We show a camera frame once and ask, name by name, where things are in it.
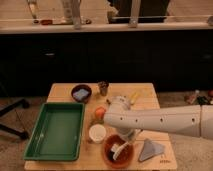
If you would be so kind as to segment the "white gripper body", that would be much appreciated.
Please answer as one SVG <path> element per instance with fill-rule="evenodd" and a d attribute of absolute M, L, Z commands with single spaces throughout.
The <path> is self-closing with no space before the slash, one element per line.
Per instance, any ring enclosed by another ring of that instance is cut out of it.
<path fill-rule="evenodd" d="M 136 140 L 137 136 L 141 133 L 141 130 L 139 131 L 130 131 L 127 134 L 121 134 L 119 133 L 118 136 L 125 142 L 132 143 Z"/>

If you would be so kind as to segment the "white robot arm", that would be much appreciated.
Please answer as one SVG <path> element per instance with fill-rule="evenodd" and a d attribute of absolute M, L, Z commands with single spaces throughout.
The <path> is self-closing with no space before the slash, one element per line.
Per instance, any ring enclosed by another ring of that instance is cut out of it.
<path fill-rule="evenodd" d="M 116 96 L 104 114 L 104 122 L 114 127 L 124 141 L 133 140 L 136 130 L 213 140 L 213 105 L 132 110 L 128 98 Z"/>

